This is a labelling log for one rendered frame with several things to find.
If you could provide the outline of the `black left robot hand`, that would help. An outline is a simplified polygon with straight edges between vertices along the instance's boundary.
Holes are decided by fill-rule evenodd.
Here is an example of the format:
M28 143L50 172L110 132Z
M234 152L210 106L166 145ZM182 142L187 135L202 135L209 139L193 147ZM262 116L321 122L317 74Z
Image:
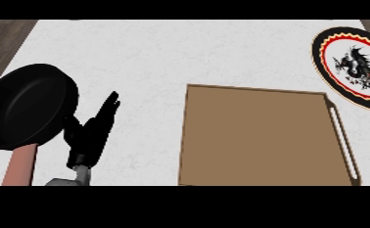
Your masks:
M91 168L104 150L113 125L113 116L119 107L118 93L110 92L100 110L85 124L70 114L63 118L63 140L70 148L66 167L84 165Z

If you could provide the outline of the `brown wooden tray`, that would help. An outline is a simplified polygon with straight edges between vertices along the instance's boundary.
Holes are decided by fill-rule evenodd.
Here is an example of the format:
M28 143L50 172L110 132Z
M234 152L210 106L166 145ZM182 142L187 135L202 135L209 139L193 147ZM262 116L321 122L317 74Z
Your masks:
M181 185L359 182L337 110L324 93L190 85Z

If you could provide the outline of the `black-rimmed plate with dragon print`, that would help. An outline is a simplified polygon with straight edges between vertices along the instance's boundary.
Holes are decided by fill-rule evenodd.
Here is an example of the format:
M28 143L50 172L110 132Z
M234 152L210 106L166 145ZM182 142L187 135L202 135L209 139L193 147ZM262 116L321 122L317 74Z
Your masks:
M311 54L333 91L370 110L370 32L343 26L325 29L314 38Z

